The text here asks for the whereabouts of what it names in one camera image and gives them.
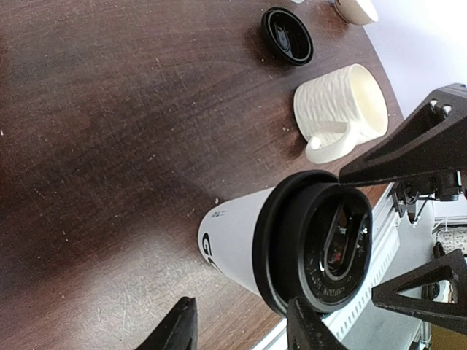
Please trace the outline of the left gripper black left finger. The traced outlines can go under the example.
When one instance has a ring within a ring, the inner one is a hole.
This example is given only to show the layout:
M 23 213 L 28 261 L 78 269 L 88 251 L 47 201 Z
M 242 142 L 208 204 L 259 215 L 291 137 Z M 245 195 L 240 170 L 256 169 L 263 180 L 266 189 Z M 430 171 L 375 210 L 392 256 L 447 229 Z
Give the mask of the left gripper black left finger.
M 136 350 L 195 350 L 198 312 L 194 297 L 182 297 Z

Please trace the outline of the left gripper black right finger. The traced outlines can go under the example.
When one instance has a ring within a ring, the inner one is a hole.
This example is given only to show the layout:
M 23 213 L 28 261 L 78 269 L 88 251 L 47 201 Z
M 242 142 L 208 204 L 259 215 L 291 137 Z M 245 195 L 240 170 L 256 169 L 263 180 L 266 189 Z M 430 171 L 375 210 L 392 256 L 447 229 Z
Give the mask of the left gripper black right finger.
M 286 317 L 288 349 L 343 349 L 343 344 L 323 324 L 311 304 L 302 297 L 289 301 Z

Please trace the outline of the white paper coffee cup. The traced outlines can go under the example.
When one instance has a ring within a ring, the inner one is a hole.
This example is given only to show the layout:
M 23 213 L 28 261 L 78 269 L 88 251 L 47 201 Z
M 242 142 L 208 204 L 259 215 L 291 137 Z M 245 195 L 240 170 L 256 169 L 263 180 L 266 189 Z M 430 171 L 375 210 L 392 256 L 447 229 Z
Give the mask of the white paper coffee cup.
M 198 247 L 217 271 L 259 295 L 252 264 L 252 244 L 260 210 L 272 188 L 219 204 L 202 219 Z

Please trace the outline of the white ceramic mug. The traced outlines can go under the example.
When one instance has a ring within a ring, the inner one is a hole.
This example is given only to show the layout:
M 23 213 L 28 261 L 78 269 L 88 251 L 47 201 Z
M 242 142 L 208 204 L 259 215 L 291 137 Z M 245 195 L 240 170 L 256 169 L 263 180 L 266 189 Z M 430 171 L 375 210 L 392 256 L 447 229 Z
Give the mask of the white ceramic mug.
M 352 64 L 301 84 L 293 96 L 306 158 L 315 164 L 342 158 L 387 133 L 388 112 L 371 72 Z

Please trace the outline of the small white ceramic bowl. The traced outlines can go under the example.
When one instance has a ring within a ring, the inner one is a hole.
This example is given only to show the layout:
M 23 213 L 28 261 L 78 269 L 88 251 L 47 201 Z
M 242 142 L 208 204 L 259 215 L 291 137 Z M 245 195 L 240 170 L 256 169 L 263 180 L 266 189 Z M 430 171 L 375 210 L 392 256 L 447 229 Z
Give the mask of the small white ceramic bowl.
M 370 0 L 335 0 L 334 8 L 347 23 L 357 26 L 379 21 L 376 8 Z

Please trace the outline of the black lid on table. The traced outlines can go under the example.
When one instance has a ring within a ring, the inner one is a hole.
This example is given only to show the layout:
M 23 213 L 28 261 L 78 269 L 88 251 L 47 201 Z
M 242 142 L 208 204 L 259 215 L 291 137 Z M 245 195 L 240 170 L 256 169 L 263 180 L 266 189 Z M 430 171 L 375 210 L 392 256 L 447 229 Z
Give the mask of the black lid on table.
M 291 66 L 304 66 L 314 54 L 313 41 L 304 23 L 284 7 L 271 7 L 260 21 L 263 41 L 272 55 Z

